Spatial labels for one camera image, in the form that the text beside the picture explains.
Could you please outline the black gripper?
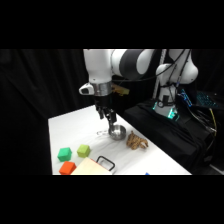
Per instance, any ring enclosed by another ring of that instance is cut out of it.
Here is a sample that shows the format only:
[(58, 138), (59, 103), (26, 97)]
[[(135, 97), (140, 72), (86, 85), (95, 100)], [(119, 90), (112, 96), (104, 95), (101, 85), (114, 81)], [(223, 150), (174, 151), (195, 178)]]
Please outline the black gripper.
[(109, 116), (108, 123), (109, 127), (112, 128), (117, 122), (115, 110), (113, 108), (112, 95), (95, 96), (94, 100), (96, 111), (98, 112), (100, 119), (104, 119), (104, 116)]

